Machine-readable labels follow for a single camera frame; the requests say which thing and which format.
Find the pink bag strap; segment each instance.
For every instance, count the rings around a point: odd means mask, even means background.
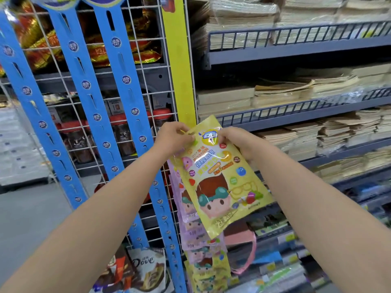
[[[250,255],[247,258],[246,263],[241,268],[238,268],[238,269],[233,269],[232,268],[231,271],[233,273],[235,273],[237,275],[241,275],[251,265],[251,263],[254,261],[254,259],[255,259],[255,252],[257,251],[257,237],[256,237],[254,232],[253,232],[252,243],[253,243],[253,246],[252,246]]]

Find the yellow display strip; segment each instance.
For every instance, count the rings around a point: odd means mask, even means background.
[[[197,125],[197,119],[184,4],[183,0],[168,2],[171,12],[164,9],[162,12],[178,119],[192,128]]]

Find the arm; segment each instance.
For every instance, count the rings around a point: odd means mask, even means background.
[[[220,135],[256,162],[297,235],[344,293],[389,292],[391,232],[382,223],[266,140],[235,127]]]
[[[117,251],[157,172],[193,136],[165,123],[155,145],[58,226],[0,293],[88,292]]]

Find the blue display strip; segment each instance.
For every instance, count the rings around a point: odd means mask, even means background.
[[[56,172],[71,206],[76,209],[87,200],[87,196],[61,136],[52,121],[15,32],[3,10],[0,11],[0,24],[0,44],[2,47],[0,63],[11,82],[20,104],[30,119],[31,125]]]
[[[92,6],[95,10],[134,145],[138,156],[141,156],[153,146],[153,137],[121,8],[120,5],[110,8],[101,8],[94,4]],[[108,15],[111,16],[113,21],[111,27],[107,19]],[[185,293],[187,288],[181,253],[161,172],[156,175],[155,181],[149,189],[149,195],[167,251],[175,291]]]
[[[56,30],[100,159],[109,180],[111,180],[125,167],[100,93],[98,80],[88,54],[75,7],[65,10],[53,10],[48,7],[46,9]],[[129,234],[132,235],[131,240],[134,247],[149,246],[138,214],[129,230]]]

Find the chocolate bar package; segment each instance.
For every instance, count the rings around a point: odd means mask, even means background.
[[[165,292],[167,277],[164,249],[140,248],[128,250],[128,253],[137,270],[129,292]]]
[[[90,293],[114,293],[128,290],[132,286],[135,273],[136,269],[125,248],[121,245],[105,271],[101,273],[93,285]]]

